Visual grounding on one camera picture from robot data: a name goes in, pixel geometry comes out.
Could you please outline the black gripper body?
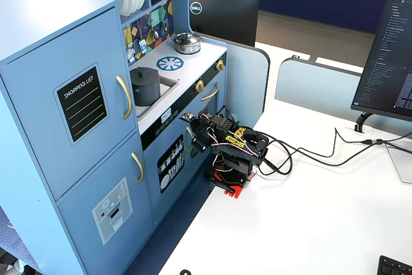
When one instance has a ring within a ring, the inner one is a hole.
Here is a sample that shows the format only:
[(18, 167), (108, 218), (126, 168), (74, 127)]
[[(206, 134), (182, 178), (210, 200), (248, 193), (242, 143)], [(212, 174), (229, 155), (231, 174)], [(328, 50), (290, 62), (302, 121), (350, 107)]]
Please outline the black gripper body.
[(211, 116), (206, 114), (196, 115), (194, 124), (194, 138), (192, 139), (192, 145), (210, 146), (215, 142), (209, 133), (208, 128), (211, 124)]

